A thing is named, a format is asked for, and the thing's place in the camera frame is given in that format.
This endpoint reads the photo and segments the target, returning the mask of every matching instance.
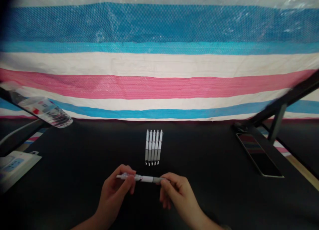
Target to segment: white pen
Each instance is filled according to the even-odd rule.
[[[149,156],[148,156],[149,166],[151,164],[151,151],[152,151],[152,130],[150,130],[150,138],[149,138]]]
[[[161,130],[159,135],[159,151],[157,153],[157,165],[160,163],[160,150],[162,149],[163,135],[163,130]]]
[[[156,132],[156,142],[155,142],[155,154],[154,154],[154,165],[156,165],[157,161],[157,150],[159,148],[159,131]]]
[[[149,155],[149,130],[147,130],[146,132],[145,165],[147,165],[148,155]]]
[[[154,162],[154,150],[155,150],[155,130],[153,132],[153,141],[152,141],[152,155],[151,155],[151,163],[153,165]]]
[[[122,175],[117,175],[116,178],[125,180],[130,175],[132,174],[123,173]],[[161,180],[165,179],[165,178],[157,178],[157,177],[143,176],[143,175],[133,175],[133,176],[135,178],[135,181],[148,182],[148,183],[160,183]]]

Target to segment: plastic water bottle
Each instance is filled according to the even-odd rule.
[[[73,122],[67,113],[46,97],[30,97],[18,105],[58,128],[67,127]]]
[[[73,122],[67,113],[48,98],[42,96],[27,97],[31,94],[16,82],[4,82],[1,83],[0,87],[9,91],[12,102],[55,127],[65,128]]]

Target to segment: striped tarp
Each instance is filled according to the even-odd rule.
[[[75,118],[245,119],[319,68],[318,7],[315,0],[16,0],[0,79]],[[4,101],[0,108],[1,116],[28,116]],[[318,91],[285,113],[318,117]]]

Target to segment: smartphone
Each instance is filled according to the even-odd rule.
[[[251,134],[237,133],[236,135],[262,176],[284,178],[277,166]]]

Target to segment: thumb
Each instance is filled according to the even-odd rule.
[[[162,180],[160,184],[173,202],[178,201],[181,196],[168,180]]]
[[[133,182],[135,181],[134,176],[129,176],[120,186],[120,188],[117,190],[117,192],[114,194],[115,198],[122,202],[127,192],[130,190],[130,188],[133,185]]]

